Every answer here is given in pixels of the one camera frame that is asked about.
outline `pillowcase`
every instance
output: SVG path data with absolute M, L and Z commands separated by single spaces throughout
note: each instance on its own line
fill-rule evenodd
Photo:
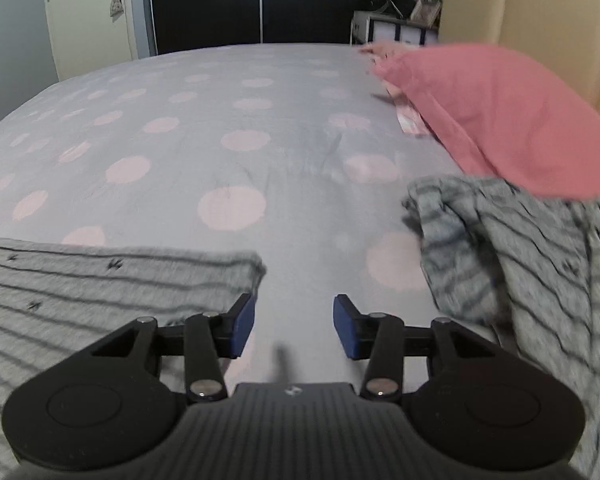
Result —
M 440 45 L 372 72 L 404 92 L 463 171 L 539 196 L 600 196 L 600 115 L 531 58 L 494 45 Z

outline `gray striped blanket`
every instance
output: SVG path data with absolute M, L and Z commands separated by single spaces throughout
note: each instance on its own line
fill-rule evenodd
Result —
M 0 239 L 0 409 L 15 387 L 136 317 L 173 324 L 224 312 L 241 293 L 255 292 L 264 272 L 253 253 Z M 184 387 L 173 364 L 163 372 L 167 384 Z M 0 429 L 0 478 L 15 464 Z
M 600 200 L 446 176 L 412 184 L 404 206 L 438 308 L 509 327 L 520 355 L 580 397 L 587 424 L 571 464 L 600 480 Z

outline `bedsheet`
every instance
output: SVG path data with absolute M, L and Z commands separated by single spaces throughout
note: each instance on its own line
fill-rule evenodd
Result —
M 256 251 L 268 272 L 241 381 L 351 381 L 331 320 L 437 315 L 408 184 L 459 173 L 409 138 L 368 60 L 349 46 L 181 52 L 58 83 L 0 122 L 0 237 L 107 247 Z M 426 379 L 409 366 L 406 384 Z

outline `wall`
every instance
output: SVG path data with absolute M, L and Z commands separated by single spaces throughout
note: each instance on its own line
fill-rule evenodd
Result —
M 56 82 L 44 0 L 0 0 L 0 120 Z

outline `beige headboard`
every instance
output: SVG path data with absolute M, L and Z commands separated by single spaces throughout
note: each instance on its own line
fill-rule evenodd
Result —
M 440 41 L 524 52 L 600 112 L 600 0 L 444 0 Z

